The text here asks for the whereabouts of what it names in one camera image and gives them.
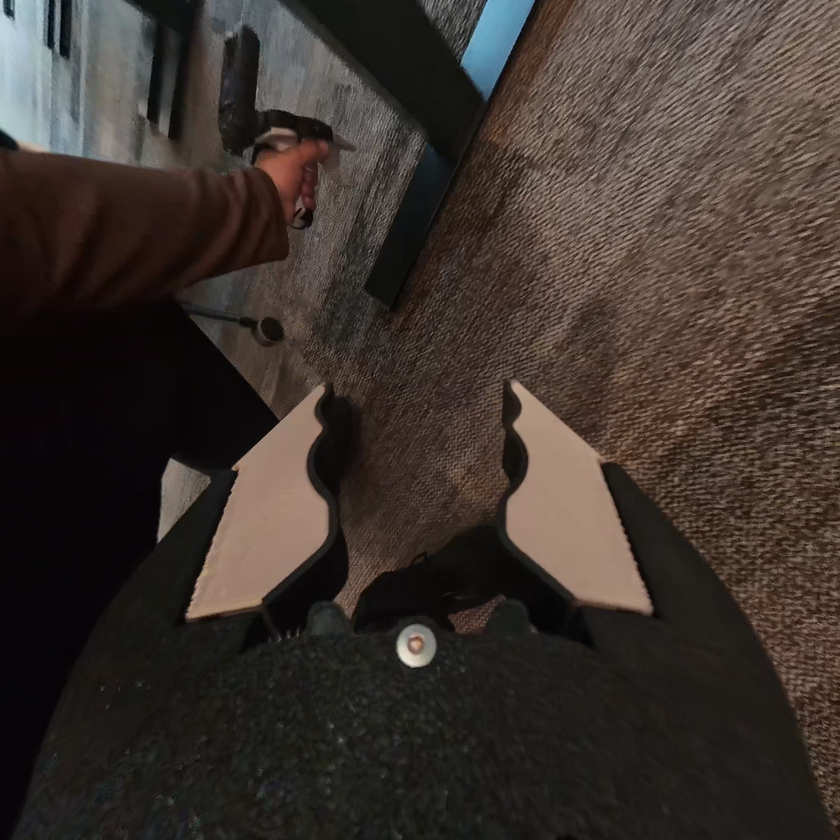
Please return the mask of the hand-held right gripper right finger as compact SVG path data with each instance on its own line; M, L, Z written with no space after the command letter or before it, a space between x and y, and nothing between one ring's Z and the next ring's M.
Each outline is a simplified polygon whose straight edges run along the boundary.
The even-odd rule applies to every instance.
M503 386L500 536L576 606L651 617L601 455L519 381Z

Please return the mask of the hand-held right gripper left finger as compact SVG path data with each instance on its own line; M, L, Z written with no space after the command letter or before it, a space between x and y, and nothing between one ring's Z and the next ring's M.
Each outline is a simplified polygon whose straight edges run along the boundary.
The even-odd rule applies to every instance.
M305 621L342 589L342 399L321 384L234 466L187 621Z

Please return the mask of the person's left forearm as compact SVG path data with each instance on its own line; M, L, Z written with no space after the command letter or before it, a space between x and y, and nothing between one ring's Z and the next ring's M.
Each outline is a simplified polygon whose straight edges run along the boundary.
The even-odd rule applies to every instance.
M166 171L2 150L2 332L173 296L285 259L267 174Z

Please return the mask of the person's left hand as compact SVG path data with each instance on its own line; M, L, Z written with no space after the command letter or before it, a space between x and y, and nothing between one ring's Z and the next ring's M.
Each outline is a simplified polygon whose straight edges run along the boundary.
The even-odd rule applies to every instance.
M266 173L280 197L283 217L290 227L298 206L314 211L317 206L319 166L329 156L323 140L304 141L282 151L265 149L255 159L255 168Z

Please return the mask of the person's black shoe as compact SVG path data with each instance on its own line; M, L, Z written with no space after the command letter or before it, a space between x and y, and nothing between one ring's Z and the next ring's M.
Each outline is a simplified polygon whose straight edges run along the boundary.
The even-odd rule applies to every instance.
M406 567L378 575L359 596L353 630L389 631L419 616L454 633L452 615L499 596L525 602L526 590L520 565L502 544L497 528L480 524L455 535L436 552L421 553Z

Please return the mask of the black chair base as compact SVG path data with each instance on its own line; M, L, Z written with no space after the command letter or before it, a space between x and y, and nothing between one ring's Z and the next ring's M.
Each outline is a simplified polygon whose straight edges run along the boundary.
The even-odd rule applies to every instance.
M180 301L180 306L184 312L192 317L232 324L241 329L245 329L257 344L264 347L276 346L282 343L285 338L284 329L276 318L253 318L242 314L200 306L188 301Z

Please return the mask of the black metal desk frame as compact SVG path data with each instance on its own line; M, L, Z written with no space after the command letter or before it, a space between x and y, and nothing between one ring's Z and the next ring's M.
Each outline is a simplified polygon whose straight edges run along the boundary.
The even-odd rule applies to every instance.
M459 55L419 2L286 5L426 141L364 287L393 311L486 109L470 66L479 28Z

